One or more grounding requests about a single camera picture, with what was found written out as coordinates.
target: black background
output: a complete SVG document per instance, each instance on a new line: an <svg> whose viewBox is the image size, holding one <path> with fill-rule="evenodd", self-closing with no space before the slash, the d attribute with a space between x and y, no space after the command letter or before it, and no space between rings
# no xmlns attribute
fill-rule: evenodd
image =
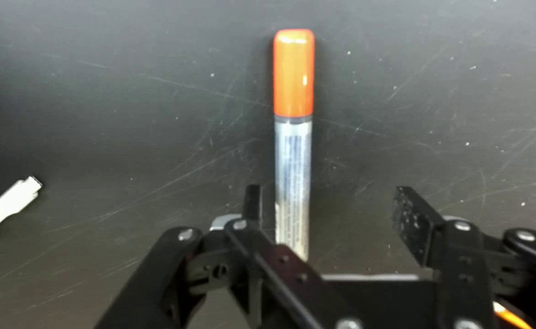
<svg viewBox="0 0 536 329"><path fill-rule="evenodd" d="M318 42L317 269L415 271L397 185L536 227L536 0L0 0L0 192L46 181L0 229L0 328L93 326L165 229L269 181L282 28Z"/></svg>

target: test tube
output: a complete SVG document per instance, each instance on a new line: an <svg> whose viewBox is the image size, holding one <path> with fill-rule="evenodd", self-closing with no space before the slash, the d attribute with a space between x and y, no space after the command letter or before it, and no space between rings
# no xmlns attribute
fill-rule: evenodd
<svg viewBox="0 0 536 329"><path fill-rule="evenodd" d="M315 35L309 30L282 30L275 35L273 84L275 238L307 260L315 103Z"/></svg>

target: bolt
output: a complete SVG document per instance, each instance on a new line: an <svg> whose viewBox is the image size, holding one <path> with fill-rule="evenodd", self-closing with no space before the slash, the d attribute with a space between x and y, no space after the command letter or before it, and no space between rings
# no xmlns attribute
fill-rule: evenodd
<svg viewBox="0 0 536 329"><path fill-rule="evenodd" d="M523 242L536 242L536 236L532 232L527 231L518 231L518 238Z"/></svg>
<svg viewBox="0 0 536 329"><path fill-rule="evenodd" d="M454 329L483 329L483 326L479 326L478 322L461 318L454 324Z"/></svg>
<svg viewBox="0 0 536 329"><path fill-rule="evenodd" d="M456 222L454 225L457 231L468 232L470 225L467 222Z"/></svg>
<svg viewBox="0 0 536 329"><path fill-rule="evenodd" d="M247 222L245 222L245 220L236 222L236 223L232 225L232 229L234 229L234 231L245 231L245 229L247 229Z"/></svg>
<svg viewBox="0 0 536 329"><path fill-rule="evenodd" d="M189 240L192 240L194 238L194 229L185 229L185 231L181 231L179 234L178 234L178 240L179 242L189 242Z"/></svg>
<svg viewBox="0 0 536 329"><path fill-rule="evenodd" d="M362 329L362 326L357 318L340 318L337 329Z"/></svg>

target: orange cap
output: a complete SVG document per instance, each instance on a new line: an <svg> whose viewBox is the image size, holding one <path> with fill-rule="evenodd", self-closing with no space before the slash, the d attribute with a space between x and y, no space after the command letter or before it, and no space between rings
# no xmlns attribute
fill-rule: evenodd
<svg viewBox="0 0 536 329"><path fill-rule="evenodd" d="M273 41L273 112L307 117L315 106L315 35L282 30Z"/></svg>

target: white cable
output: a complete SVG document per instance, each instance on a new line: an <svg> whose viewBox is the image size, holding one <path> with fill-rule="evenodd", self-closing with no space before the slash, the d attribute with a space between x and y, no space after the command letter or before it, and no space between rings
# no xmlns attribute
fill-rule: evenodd
<svg viewBox="0 0 536 329"><path fill-rule="evenodd" d="M22 212L33 200L37 200L42 183L29 176L17 181L4 196L0 196L0 223Z"/></svg>

